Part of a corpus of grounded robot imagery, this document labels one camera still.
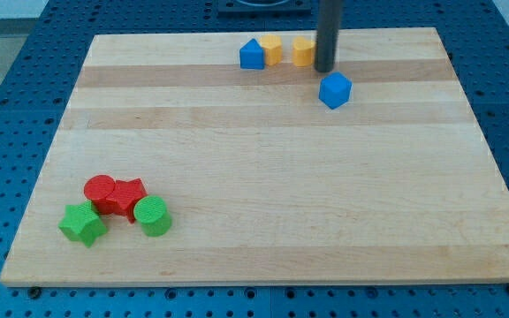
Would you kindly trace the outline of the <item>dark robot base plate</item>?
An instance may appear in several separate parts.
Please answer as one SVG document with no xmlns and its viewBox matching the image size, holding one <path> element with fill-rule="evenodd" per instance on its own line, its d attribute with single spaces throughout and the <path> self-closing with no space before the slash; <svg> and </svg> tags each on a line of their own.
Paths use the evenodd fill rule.
<svg viewBox="0 0 509 318">
<path fill-rule="evenodd" d="M 219 16 L 247 13 L 308 13 L 310 0 L 216 0 Z"/>
</svg>

